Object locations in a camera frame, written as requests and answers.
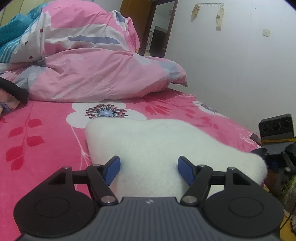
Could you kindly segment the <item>cream white fleece sweater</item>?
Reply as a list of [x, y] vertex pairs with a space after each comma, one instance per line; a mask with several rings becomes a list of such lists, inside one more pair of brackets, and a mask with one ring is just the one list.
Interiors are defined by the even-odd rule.
[[120, 171], [110, 186], [118, 199], [181, 198], [188, 185], [178, 172], [180, 156], [215, 171], [238, 168], [259, 185], [267, 176], [260, 156], [222, 144], [181, 120], [96, 118], [86, 125], [85, 137], [93, 164], [120, 158]]

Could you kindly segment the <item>stack of folded clothes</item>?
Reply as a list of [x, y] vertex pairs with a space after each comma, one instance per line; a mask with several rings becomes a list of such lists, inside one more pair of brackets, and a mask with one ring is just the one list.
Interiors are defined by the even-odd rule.
[[0, 115], [4, 115], [14, 111], [20, 102], [12, 95], [4, 91], [0, 90]]

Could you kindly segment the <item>dark object on bed edge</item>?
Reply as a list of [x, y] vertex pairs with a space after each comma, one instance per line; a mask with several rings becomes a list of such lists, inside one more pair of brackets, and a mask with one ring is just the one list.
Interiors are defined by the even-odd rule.
[[254, 141], [256, 144], [258, 144], [259, 146], [261, 146], [261, 138], [255, 133], [251, 134], [250, 139]]

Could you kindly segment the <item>pink floral bed blanket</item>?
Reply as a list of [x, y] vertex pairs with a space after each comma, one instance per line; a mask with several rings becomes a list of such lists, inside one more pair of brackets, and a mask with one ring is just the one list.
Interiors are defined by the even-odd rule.
[[20, 235], [13, 209], [25, 194], [63, 166], [81, 170], [90, 164], [84, 129], [91, 108], [135, 120], [182, 120], [238, 150], [249, 152], [257, 147], [249, 130], [193, 95], [176, 90], [115, 101], [106, 107], [106, 102], [30, 101], [1, 117], [1, 240]]

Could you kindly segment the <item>black folded garment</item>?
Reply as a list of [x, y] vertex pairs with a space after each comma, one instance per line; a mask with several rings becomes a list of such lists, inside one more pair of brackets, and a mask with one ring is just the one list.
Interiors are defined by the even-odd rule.
[[0, 88], [7, 92], [8, 94], [15, 97], [21, 104], [27, 104], [29, 93], [26, 89], [18, 87], [11, 81], [8, 81], [0, 77]]

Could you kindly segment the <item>pink patterned duvet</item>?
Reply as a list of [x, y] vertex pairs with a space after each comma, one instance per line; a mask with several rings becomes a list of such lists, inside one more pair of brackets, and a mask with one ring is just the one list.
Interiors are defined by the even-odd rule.
[[1, 77], [31, 100], [95, 102], [187, 86], [174, 61], [141, 56], [133, 22], [89, 1], [52, 1], [1, 27]]

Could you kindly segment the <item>white wall outlet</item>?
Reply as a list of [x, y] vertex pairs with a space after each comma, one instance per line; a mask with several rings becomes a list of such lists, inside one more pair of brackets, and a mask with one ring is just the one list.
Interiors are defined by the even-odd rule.
[[270, 30], [269, 29], [263, 29], [262, 30], [262, 35], [264, 36], [264, 37], [270, 37]]

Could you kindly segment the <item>dark wooden door frame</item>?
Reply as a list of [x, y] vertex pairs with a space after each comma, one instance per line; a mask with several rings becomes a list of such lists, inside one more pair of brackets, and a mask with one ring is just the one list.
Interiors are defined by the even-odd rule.
[[[149, 56], [164, 58], [171, 34], [178, 1], [122, 1], [120, 13], [132, 19], [139, 37], [138, 54], [144, 55], [153, 33]], [[160, 7], [168, 7], [168, 18], [157, 14]]]

